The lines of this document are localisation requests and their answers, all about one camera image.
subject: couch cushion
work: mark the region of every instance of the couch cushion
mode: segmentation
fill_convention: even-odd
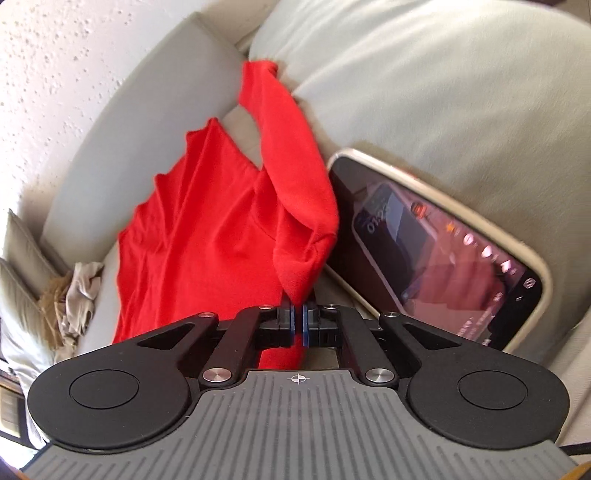
[[[41,253],[27,226],[12,210],[8,211],[3,255],[37,299],[58,274]]]
[[[588,25],[521,2],[283,0],[250,58],[279,63],[325,158],[355,147],[395,163],[547,261],[553,302],[515,353],[541,359],[582,318]]]
[[[136,68],[77,152],[41,237],[64,262],[100,261],[185,133],[236,105],[243,57],[192,15]]]
[[[236,105],[222,118],[221,123],[240,151],[261,168],[261,134],[254,118],[242,105]]]
[[[115,243],[103,260],[100,292],[95,300],[95,314],[88,324],[86,333],[78,340],[76,355],[82,355],[113,342],[121,302],[117,290],[119,271],[119,243]]]

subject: black cable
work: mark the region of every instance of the black cable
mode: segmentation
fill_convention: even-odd
[[[591,442],[575,443],[573,445],[563,445],[560,449],[569,456],[573,455],[591,455]]]

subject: textured wall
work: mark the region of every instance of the textured wall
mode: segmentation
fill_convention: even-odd
[[[183,18],[203,11],[235,43],[274,4],[5,0],[0,5],[0,239],[8,208],[40,233],[93,121],[138,62]]]

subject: red fabric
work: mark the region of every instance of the red fabric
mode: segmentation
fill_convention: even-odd
[[[245,63],[239,103],[261,133],[259,171],[219,121],[187,150],[119,235],[115,342],[211,310],[301,304],[336,240],[337,207],[309,126],[270,61]],[[301,347],[265,351],[260,368],[295,369]]]

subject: white cloth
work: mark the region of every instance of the white cloth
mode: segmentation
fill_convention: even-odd
[[[100,275],[100,292],[95,300],[95,314],[88,325],[86,334],[80,338],[76,355],[98,350],[113,343],[121,301],[117,291],[119,271],[119,242],[115,242],[109,254],[103,259]]]
[[[570,332],[550,369],[569,391],[570,410],[558,442],[561,445],[591,441],[591,309]],[[591,455],[578,456],[588,462]]]
[[[54,364],[54,352],[32,344],[25,332],[9,332],[8,329],[2,328],[0,335],[2,353],[15,371],[26,399],[35,379]],[[35,448],[42,448],[47,441],[33,422],[28,408],[26,418],[29,440]]]
[[[95,298],[100,290],[99,273],[103,268],[100,262],[77,263],[74,266],[72,283],[66,293],[66,314],[58,326],[64,342],[56,351],[55,363],[75,355],[78,339],[86,333],[86,328],[95,312]]]

